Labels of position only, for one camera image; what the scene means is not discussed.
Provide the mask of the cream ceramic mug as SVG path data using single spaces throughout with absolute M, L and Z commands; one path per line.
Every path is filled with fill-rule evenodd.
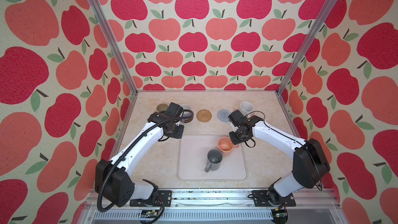
M 169 107 L 168 104 L 162 103 L 157 106 L 156 110 L 157 110 L 157 112 L 161 113 L 161 112 L 167 111 L 168 107 Z

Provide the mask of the lavender ceramic mug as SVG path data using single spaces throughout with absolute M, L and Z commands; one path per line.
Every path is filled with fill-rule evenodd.
M 183 108 L 183 113 L 191 111 L 191 106 L 189 104 L 181 104 L 181 107 Z

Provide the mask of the brown wooden round coaster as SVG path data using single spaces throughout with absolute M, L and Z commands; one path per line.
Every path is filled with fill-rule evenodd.
M 181 120 L 182 123 L 189 123 L 194 117 L 194 115 L 190 112 L 184 112 L 182 116 L 184 117 L 184 119 Z

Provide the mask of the salmon pink ceramic mug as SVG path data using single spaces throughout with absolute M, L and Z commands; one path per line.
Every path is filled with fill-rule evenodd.
M 217 143 L 218 149 L 221 151 L 223 156 L 229 156 L 234 150 L 239 148 L 239 145 L 234 145 L 230 138 L 222 137 Z

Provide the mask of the white ceramic mug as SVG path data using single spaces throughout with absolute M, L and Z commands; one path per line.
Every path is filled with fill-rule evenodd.
M 241 102 L 240 103 L 240 111 L 246 115 L 246 114 L 250 114 L 252 111 L 254 111 L 254 106 L 247 101 Z

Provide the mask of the grey woven round coaster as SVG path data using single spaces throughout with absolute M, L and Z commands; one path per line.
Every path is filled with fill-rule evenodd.
M 221 109 L 217 112 L 217 118 L 222 122 L 229 122 L 229 116 L 231 112 L 225 109 Z

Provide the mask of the tan rattan round coaster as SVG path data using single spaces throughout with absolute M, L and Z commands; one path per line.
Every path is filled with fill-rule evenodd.
M 212 114 L 209 110 L 200 110 L 197 112 L 197 119 L 199 122 L 209 122 L 212 119 Z

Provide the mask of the dark grey ceramic mug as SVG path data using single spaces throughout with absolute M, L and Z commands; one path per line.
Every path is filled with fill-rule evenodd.
M 216 171 L 220 168 L 223 160 L 222 152 L 218 149 L 212 149 L 207 153 L 207 162 L 205 172 Z

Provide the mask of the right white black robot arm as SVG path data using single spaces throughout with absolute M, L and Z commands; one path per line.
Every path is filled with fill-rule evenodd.
M 302 188 L 323 185 L 322 179 L 329 173 L 330 165 L 320 142 L 289 135 L 256 115 L 246 117 L 235 111 L 228 119 L 233 127 L 229 136 L 234 145 L 256 138 L 268 142 L 292 159 L 292 171 L 268 187 L 266 198 L 270 205 L 282 205 L 287 196 Z

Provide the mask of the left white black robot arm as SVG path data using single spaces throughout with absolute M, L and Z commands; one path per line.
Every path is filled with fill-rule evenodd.
M 156 142 L 165 141 L 164 137 L 180 139 L 184 126 L 179 122 L 191 117 L 191 112 L 185 117 L 183 113 L 153 113 L 127 147 L 108 161 L 101 159 L 95 168 L 94 187 L 98 193 L 96 205 L 99 212 L 106 212 L 113 206 L 122 207 L 131 200 L 156 201 L 158 186 L 148 180 L 135 183 L 131 175 Z

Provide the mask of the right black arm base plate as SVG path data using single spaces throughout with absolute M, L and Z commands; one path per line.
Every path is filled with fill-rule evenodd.
M 256 207 L 295 207 L 296 202 L 292 194 L 281 197 L 276 191 L 254 190 L 248 195 Z

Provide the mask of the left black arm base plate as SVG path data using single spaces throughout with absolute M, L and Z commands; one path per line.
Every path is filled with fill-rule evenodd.
M 131 207 L 156 207 L 156 206 L 164 206 L 170 207 L 172 200 L 172 191 L 171 190 L 157 190 L 155 191 L 149 199 L 136 199 L 130 201 Z

